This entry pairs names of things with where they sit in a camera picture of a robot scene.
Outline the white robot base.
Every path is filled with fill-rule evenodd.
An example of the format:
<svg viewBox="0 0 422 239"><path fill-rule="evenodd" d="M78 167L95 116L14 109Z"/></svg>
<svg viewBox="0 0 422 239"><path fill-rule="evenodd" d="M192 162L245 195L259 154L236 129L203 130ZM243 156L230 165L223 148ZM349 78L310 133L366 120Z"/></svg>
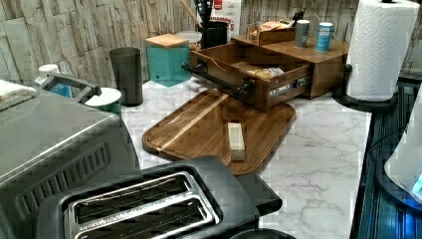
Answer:
<svg viewBox="0 0 422 239"><path fill-rule="evenodd" d="M381 161L378 182L399 203L421 210L422 96L418 90L409 123L392 154Z"/></svg>

